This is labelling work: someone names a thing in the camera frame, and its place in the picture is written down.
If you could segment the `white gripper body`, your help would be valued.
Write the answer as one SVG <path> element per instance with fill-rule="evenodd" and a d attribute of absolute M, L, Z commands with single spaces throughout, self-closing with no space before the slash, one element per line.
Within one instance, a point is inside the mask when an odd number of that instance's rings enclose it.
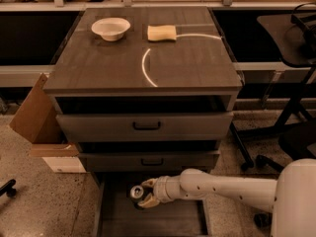
<path fill-rule="evenodd" d="M 179 199 L 182 195 L 180 177 L 162 176 L 159 177 L 153 188 L 154 196 L 163 203 Z"/>

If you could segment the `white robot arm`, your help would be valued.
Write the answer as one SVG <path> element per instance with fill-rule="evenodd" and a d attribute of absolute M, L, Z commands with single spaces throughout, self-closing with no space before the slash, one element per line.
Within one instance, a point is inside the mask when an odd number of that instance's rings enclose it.
<path fill-rule="evenodd" d="M 316 237 L 316 160 L 288 164 L 277 179 L 214 176 L 197 169 L 141 183 L 138 206 L 149 208 L 176 199 L 198 200 L 214 193 L 272 215 L 271 237 Z"/>

